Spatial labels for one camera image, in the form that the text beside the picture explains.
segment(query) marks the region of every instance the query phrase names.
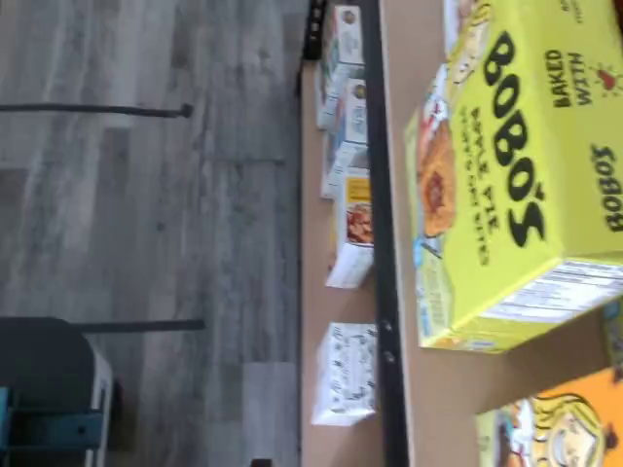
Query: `chair leg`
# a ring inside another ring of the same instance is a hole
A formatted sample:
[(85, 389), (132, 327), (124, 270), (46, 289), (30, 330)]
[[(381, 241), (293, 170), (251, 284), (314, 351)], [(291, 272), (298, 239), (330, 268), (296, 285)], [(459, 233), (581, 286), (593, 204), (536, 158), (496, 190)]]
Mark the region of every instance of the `chair leg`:
[(253, 459), (250, 467), (273, 467), (270, 459)]
[(175, 331), (202, 331), (205, 329), (205, 322), (202, 319), (69, 324), (82, 334), (166, 333)]
[(152, 117), (160, 119), (189, 119), (193, 115), (193, 106), (183, 104), (179, 110), (145, 109), (122, 105), (83, 105), (41, 102), (33, 104), (0, 104), (0, 112), (73, 112), (80, 114), (121, 114), (136, 117)]

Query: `orange box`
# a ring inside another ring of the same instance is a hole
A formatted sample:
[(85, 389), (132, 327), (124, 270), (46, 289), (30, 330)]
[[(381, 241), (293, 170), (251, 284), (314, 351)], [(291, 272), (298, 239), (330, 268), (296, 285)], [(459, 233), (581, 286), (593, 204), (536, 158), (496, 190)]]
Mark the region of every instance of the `orange box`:
[(623, 381), (613, 369), (478, 415), (481, 467), (623, 466)]

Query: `granola bar box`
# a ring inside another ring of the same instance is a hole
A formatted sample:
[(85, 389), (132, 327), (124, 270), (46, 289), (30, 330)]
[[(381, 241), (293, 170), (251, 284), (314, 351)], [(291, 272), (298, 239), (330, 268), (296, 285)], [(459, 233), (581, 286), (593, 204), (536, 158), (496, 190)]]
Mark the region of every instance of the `granola bar box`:
[(312, 424), (350, 426), (375, 412), (376, 355), (374, 324), (329, 325), (317, 354)]
[(331, 129), (342, 89), (348, 78), (363, 76), (361, 11), (353, 5), (329, 7), (322, 40), (322, 60), (316, 66), (316, 123)]
[(326, 130), (322, 160), (322, 197), (333, 199), (345, 168), (367, 168), (366, 83), (347, 80), (336, 112), (335, 134)]
[(478, 2), (405, 134), (423, 346), (496, 353), (623, 293), (611, 0)]
[(348, 167), (339, 180), (333, 203), (332, 264), (325, 285), (355, 289), (374, 262), (370, 174), (366, 168)]
[(478, 415), (479, 465), (620, 467), (621, 401), (607, 369)]

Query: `gray wood floor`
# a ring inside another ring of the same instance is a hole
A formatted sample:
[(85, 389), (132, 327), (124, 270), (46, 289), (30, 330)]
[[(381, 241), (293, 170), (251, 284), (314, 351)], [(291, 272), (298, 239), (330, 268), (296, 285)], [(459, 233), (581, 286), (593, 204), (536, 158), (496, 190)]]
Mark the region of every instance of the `gray wood floor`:
[(111, 466), (298, 464), (294, 97), (307, 0), (2, 0), (0, 313), (205, 319), (93, 338), (124, 388)]

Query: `wooden shelf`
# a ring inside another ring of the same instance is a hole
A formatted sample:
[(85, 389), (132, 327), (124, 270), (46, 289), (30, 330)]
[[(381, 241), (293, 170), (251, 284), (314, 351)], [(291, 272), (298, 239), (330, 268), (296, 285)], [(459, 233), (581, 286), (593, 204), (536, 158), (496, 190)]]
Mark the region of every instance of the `wooden shelf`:
[(320, 198), (322, 133), (315, 125), (313, 64), (302, 68), (302, 445), (303, 467), (384, 465), (381, 416), (352, 427), (313, 426), (316, 352), (331, 321), (374, 323), (374, 283), (360, 290), (325, 287), (328, 272), (331, 202)]
[[(385, 93), (387, 157), (373, 170), (372, 182), (374, 186), (388, 170), (390, 183), (385, 189), (390, 190), (390, 206), (385, 207), (391, 209), (392, 224), (386, 228), (391, 229), (393, 248), (382, 245), (376, 255), (393, 255), (395, 263), (410, 465), (476, 467), (474, 414), (605, 367), (600, 317), (586, 315), (498, 356), (419, 347), (403, 131), (443, 59), (443, 2), (378, 1), (380, 10), (377, 0), (362, 2), (364, 17), (380, 14), (384, 47), (385, 82), (380, 92)], [(368, 70), (369, 94), (378, 72)], [(374, 195), (382, 188), (377, 186)], [(375, 203), (374, 208), (376, 216), (383, 206)]]

